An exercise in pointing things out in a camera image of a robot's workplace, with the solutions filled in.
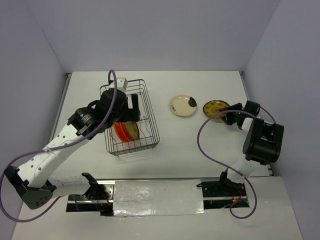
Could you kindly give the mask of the wire dish rack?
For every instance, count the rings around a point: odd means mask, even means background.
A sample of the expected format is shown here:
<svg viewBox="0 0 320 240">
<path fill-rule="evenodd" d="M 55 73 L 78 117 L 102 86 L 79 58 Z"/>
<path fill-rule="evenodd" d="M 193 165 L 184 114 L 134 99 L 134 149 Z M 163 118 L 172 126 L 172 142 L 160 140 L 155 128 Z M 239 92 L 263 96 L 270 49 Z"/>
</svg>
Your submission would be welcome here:
<svg viewBox="0 0 320 240">
<path fill-rule="evenodd" d="M 117 123 L 105 131 L 106 150 L 114 156 L 153 149 L 160 142 L 156 118 L 143 79 L 129 80 L 126 88 L 130 108 L 138 103 L 139 119 L 136 122 Z"/>
</svg>

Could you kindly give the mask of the yellow patterned dark-rim plate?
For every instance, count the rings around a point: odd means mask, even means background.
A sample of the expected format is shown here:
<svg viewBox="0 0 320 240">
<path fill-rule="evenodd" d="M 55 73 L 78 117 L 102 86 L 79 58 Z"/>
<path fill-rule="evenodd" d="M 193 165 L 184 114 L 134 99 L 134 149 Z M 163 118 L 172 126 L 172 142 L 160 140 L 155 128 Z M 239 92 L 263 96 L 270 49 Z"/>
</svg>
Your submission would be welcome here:
<svg viewBox="0 0 320 240">
<path fill-rule="evenodd" d="M 220 112 L 220 110 L 230 107 L 230 105 L 223 100 L 211 100 L 204 104 L 202 111 L 207 117 Z"/>
</svg>

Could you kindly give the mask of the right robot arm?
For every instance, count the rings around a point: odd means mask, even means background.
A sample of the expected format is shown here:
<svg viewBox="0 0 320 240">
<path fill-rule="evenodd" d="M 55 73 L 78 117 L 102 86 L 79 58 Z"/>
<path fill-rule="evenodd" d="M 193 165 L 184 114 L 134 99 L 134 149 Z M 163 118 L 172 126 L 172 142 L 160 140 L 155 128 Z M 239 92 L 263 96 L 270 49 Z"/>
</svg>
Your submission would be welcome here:
<svg viewBox="0 0 320 240">
<path fill-rule="evenodd" d="M 236 124 L 247 133 L 242 148 L 243 155 L 219 177 L 217 190 L 223 196 L 243 189 L 245 177 L 259 166 L 275 163 L 280 156 L 285 127 L 258 118 L 261 109 L 259 103 L 248 100 L 244 106 L 237 103 L 218 110 L 219 113 L 225 112 L 222 117 L 225 124 Z"/>
</svg>

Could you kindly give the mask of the cream plate with black spot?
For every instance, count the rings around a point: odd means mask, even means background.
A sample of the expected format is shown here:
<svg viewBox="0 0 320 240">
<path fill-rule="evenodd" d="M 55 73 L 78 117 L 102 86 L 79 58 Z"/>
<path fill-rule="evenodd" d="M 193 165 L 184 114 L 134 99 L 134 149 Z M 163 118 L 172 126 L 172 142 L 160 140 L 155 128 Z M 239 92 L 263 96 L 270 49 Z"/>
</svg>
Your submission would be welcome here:
<svg viewBox="0 0 320 240">
<path fill-rule="evenodd" d="M 196 100 L 189 95 L 174 96 L 169 102 L 170 111 L 178 117 L 189 117 L 197 110 Z"/>
</svg>

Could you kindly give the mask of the brown olive plate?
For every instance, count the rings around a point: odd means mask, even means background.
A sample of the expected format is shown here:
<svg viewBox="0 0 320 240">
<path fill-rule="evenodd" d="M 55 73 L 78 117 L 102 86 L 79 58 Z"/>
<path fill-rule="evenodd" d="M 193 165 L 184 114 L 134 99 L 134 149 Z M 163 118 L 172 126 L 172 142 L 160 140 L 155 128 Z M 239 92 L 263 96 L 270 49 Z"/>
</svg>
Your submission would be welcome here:
<svg viewBox="0 0 320 240">
<path fill-rule="evenodd" d="M 126 129 L 131 136 L 131 138 L 135 141 L 138 140 L 140 137 L 139 128 L 136 122 L 128 121 L 125 123 Z"/>
</svg>

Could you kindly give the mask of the orange plate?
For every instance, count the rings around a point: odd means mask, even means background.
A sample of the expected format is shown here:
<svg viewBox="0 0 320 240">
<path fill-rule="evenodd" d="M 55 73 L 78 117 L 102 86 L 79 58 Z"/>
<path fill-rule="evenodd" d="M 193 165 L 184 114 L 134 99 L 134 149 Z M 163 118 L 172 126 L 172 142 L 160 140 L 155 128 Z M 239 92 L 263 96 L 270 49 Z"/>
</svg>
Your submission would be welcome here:
<svg viewBox="0 0 320 240">
<path fill-rule="evenodd" d="M 125 131 L 122 123 L 116 122 L 116 123 L 113 125 L 113 128 L 114 128 L 114 131 L 115 131 L 116 135 L 118 136 L 118 138 L 119 138 L 122 142 L 127 143 L 127 142 L 129 142 L 129 141 L 131 140 L 131 139 L 130 139 L 130 136 L 129 136 L 128 133 Z"/>
</svg>

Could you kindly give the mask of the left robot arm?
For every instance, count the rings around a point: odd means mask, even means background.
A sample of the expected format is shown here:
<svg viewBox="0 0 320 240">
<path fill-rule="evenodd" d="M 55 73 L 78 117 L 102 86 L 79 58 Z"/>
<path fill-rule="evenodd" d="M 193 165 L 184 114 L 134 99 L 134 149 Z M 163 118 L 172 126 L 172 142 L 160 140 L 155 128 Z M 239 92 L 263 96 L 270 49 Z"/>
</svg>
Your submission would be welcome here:
<svg viewBox="0 0 320 240">
<path fill-rule="evenodd" d="M 33 157 L 20 166 L 10 164 L 4 175 L 31 210 L 63 195 L 81 194 L 88 200 L 93 199 L 98 194 L 98 183 L 89 173 L 82 173 L 74 180 L 56 179 L 52 173 L 97 134 L 115 123 L 137 122 L 139 117 L 136 93 L 126 95 L 114 88 L 105 90 L 99 100 L 77 109 L 40 152 L 33 153 Z"/>
</svg>

